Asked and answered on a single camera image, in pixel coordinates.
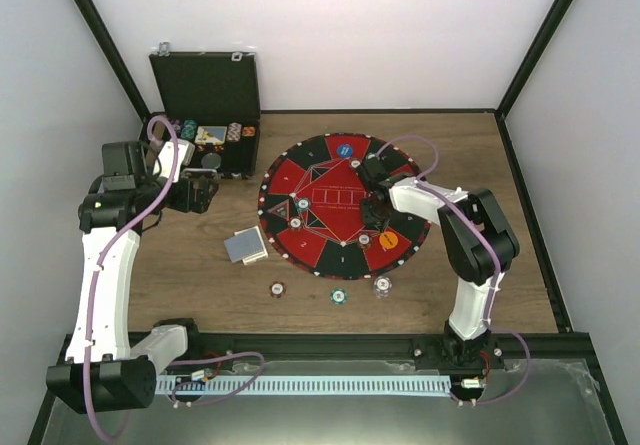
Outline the red black chip stack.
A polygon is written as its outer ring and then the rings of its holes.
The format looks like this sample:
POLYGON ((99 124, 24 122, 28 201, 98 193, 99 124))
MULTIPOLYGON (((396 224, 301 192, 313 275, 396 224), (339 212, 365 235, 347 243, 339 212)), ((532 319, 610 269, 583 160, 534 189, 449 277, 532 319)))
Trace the red black chip stack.
POLYGON ((286 292, 286 287, 281 282, 274 282, 271 284, 269 292, 273 298, 281 298, 286 292))

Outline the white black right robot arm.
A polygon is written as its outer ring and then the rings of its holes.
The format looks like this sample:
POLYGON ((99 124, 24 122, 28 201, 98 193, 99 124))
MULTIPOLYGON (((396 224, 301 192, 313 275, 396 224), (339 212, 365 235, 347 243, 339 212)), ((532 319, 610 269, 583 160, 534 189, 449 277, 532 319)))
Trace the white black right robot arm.
POLYGON ((381 226, 395 214, 440 227, 447 257, 458 277, 454 307, 445 322, 443 355, 465 368, 488 343, 500 283, 520 253, 518 239, 493 193, 433 185, 422 174, 393 175, 371 156, 355 167, 367 197, 360 213, 366 225, 381 226))

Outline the red black chips bottom seat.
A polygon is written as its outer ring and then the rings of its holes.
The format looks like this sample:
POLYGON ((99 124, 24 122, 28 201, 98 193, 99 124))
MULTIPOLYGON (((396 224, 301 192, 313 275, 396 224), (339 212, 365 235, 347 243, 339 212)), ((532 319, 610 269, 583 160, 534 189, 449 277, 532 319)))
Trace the red black chips bottom seat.
POLYGON ((358 244, 362 248, 368 248, 371 245, 371 237, 367 234, 359 235, 358 244))

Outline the white purple chip stack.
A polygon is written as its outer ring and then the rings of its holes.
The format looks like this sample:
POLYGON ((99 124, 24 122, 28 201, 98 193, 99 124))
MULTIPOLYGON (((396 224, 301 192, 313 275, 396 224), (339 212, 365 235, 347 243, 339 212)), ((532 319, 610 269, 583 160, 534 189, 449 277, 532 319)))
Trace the white purple chip stack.
POLYGON ((378 298, 387 297, 392 289, 392 281, 387 276, 378 276, 373 281, 373 292, 378 298))

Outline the blue backed card deck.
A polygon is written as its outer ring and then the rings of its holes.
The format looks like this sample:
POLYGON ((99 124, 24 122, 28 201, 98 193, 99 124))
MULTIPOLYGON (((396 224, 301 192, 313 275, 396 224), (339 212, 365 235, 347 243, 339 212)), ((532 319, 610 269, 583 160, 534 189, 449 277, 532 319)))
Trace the blue backed card deck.
POLYGON ((232 263, 250 263, 267 256, 266 247, 257 227, 235 232, 224 241, 232 263))

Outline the blue small blind button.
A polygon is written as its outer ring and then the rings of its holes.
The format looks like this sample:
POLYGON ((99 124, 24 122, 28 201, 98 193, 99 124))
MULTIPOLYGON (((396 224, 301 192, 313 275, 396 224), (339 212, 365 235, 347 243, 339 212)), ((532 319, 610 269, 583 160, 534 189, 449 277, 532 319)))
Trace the blue small blind button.
POLYGON ((341 158, 349 158, 353 154, 353 149, 349 144, 341 144, 337 147, 336 153, 341 158))

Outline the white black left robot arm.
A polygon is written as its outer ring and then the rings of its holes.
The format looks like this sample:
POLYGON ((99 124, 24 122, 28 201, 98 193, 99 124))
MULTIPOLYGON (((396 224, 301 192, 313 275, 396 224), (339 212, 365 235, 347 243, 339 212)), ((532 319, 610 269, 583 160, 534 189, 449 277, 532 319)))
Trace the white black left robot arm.
POLYGON ((191 369, 203 360, 191 319, 160 321, 136 345, 128 335, 142 212, 203 213, 217 192, 214 171, 187 169, 194 150, 185 140, 156 151, 142 141, 102 147, 103 173, 78 210, 84 269, 76 324, 63 362, 46 374, 48 390, 79 414, 146 408, 173 361, 191 369))

